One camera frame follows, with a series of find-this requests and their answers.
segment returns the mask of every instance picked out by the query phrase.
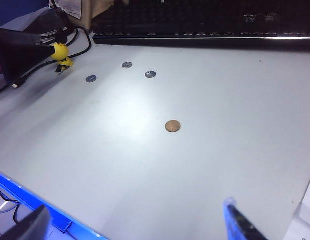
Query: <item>white paper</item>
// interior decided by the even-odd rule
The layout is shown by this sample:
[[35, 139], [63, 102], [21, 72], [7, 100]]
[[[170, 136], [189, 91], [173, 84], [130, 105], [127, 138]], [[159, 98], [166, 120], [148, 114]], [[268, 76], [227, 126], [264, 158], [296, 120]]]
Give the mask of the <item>white paper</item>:
[[310, 184], [301, 203], [299, 217], [310, 225]]
[[81, 19], [81, 0], [55, 0], [55, 3], [70, 16]]
[[310, 225], [296, 216], [291, 222], [284, 240], [310, 240]]

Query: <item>copper coin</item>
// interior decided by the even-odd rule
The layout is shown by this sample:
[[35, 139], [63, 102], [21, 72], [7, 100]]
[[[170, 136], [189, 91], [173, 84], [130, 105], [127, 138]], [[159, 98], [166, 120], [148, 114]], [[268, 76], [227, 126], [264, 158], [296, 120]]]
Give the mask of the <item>copper coin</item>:
[[176, 120], [171, 120], [166, 123], [165, 128], [170, 133], [175, 133], [180, 130], [180, 123]]

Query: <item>white desk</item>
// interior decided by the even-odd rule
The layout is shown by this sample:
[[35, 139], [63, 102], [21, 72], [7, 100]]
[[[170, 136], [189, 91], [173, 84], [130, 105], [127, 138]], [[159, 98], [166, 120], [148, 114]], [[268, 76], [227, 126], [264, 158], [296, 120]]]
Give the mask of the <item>white desk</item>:
[[93, 45], [55, 67], [0, 94], [0, 172], [111, 240], [224, 240], [227, 197], [282, 240], [310, 180], [310, 53]]

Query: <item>yellow toy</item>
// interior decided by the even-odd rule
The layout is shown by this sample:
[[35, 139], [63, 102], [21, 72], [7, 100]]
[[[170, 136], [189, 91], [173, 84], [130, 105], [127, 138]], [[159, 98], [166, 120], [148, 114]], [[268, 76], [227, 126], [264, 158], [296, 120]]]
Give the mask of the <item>yellow toy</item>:
[[65, 45], [67, 41], [67, 37], [63, 36], [60, 31], [57, 31], [57, 37], [55, 38], [56, 43], [52, 46], [55, 49], [55, 53], [52, 54], [50, 57], [53, 60], [56, 60], [58, 63], [56, 73], [60, 73], [61, 71], [70, 68], [73, 66], [74, 62], [70, 60], [68, 56], [68, 48]]

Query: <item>black keyboard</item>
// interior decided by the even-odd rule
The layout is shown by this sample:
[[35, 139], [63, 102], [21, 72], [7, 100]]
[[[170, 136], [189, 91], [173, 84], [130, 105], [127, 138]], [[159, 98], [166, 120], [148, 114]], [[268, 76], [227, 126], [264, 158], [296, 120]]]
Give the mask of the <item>black keyboard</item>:
[[310, 47], [310, 0], [115, 0], [96, 44]]

